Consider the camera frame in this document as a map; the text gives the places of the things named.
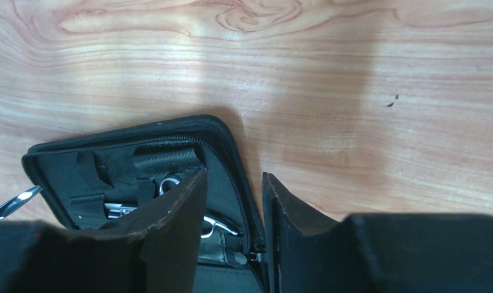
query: zipper teeth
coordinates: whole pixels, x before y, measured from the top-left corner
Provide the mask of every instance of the zipper teeth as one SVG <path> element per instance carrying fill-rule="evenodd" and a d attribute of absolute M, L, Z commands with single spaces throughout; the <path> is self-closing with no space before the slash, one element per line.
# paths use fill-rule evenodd
<path fill-rule="evenodd" d="M 236 193 L 236 197 L 237 197 L 238 202 L 239 202 L 239 207 L 241 209 L 241 215 L 243 217 L 243 221 L 245 222 L 244 224 L 246 224 L 245 225 L 245 234 L 246 234 L 246 238 L 248 239 L 247 245 L 246 245 L 246 251 L 247 252 L 250 252 L 250 242 L 251 242 L 251 238 L 250 238 L 250 227 L 248 226 L 247 213 L 246 213 L 245 207 L 243 205 L 243 200 L 241 199 L 241 194 L 239 192 L 239 187 L 237 186 L 237 183 L 234 180 L 234 177 L 232 175 L 232 171 L 230 170 L 228 164 L 224 164 L 224 160 L 223 160 L 222 156 L 220 154 L 218 154 L 207 142 L 205 142 L 203 140 L 200 140 L 200 139 L 194 139 L 194 138 L 189 137 L 189 136 L 166 136 L 166 137 L 157 138 L 157 139 L 135 140 L 135 141 L 131 141 L 131 142 L 118 143 L 118 144 L 114 144 L 114 145 L 104 145 L 104 146 L 99 146 L 99 147 L 98 146 L 95 146 L 95 147 L 92 147 L 92 148 L 90 148 L 90 147 L 72 148 L 72 149 L 68 149 L 68 151 L 88 151 L 88 150 L 100 150 L 100 149 L 104 149 L 104 148 L 118 148 L 118 147 L 126 147 L 126 146 L 129 146 L 129 145 L 135 145 L 135 144 L 140 144 L 140 143 L 161 142 L 161 141 L 164 141 L 164 140 L 171 140 L 171 139 L 173 139 L 173 140 L 189 140 L 191 142 L 195 142 L 197 144 L 200 144 L 200 145 L 208 148 L 212 152 L 212 154 L 214 154 L 218 158 L 218 160 L 221 162 L 222 166 L 225 168 L 225 172 L 227 173 L 227 175 L 231 179 L 232 187 L 234 188 L 234 192 Z M 41 151 L 39 153 L 46 154 L 46 153 L 56 153 L 56 152 L 58 152 L 58 151 L 57 150 L 56 151 Z M 24 169 L 24 171 L 26 173 L 27 178 L 29 180 L 31 180 L 31 177 L 29 176 L 26 168 Z M 59 221 L 58 215 L 56 214 L 56 211 L 52 210 L 52 214 L 54 215 L 54 217 L 56 218 L 56 220 Z"/>
<path fill-rule="evenodd" d="M 259 285 L 259 288 L 261 289 L 261 293 L 265 293 L 266 290 L 264 288 L 264 283 L 262 281 L 262 278 L 259 276 L 259 274 L 256 272 L 256 270 L 254 270 L 254 268 L 252 267 L 252 265 L 250 263 L 247 262 L 246 267 L 250 270 L 250 272 L 252 272 L 252 275 L 254 275 L 254 278 L 256 279 L 257 284 Z"/>

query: black case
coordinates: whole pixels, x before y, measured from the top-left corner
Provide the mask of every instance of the black case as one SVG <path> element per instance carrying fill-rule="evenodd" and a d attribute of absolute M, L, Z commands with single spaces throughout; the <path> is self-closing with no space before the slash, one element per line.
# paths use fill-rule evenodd
<path fill-rule="evenodd" d="M 266 292 L 265 236 L 229 128 L 197 115 L 33 146 L 22 158 L 31 181 L 68 229 L 109 221 L 105 203 L 141 206 L 159 194 L 167 174 L 207 171 L 207 214 L 239 236 L 202 239 L 194 292 Z"/>

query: wood grain swirl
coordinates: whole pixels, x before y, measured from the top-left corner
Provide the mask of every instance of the wood grain swirl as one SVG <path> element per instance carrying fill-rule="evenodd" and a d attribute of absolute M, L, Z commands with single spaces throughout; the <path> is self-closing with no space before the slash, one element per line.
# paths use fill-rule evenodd
<path fill-rule="evenodd" d="M 493 0 L 0 0 L 0 202 L 33 144 L 198 113 L 257 199 L 493 214 Z"/>

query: scissors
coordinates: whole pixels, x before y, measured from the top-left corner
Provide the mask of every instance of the scissors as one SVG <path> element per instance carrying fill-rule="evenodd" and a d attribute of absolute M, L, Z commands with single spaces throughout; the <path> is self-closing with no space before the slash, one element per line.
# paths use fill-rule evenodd
<path fill-rule="evenodd" d="M 35 186 L 29 190 L 22 192 L 21 194 L 13 197 L 12 199 L 6 201 L 0 205 L 0 220 L 6 218 L 8 215 L 13 214 L 17 209 L 26 204 L 31 198 L 36 194 L 39 194 L 42 188 L 40 186 Z"/>

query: wood grain surface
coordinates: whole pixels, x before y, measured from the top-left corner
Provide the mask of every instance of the wood grain surface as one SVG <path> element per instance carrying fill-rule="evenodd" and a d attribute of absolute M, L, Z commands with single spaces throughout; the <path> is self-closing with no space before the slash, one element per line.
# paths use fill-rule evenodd
<path fill-rule="evenodd" d="M 258 202 L 493 214 L 493 0 L 0 0 L 0 203 L 36 143 L 202 113 Z"/>

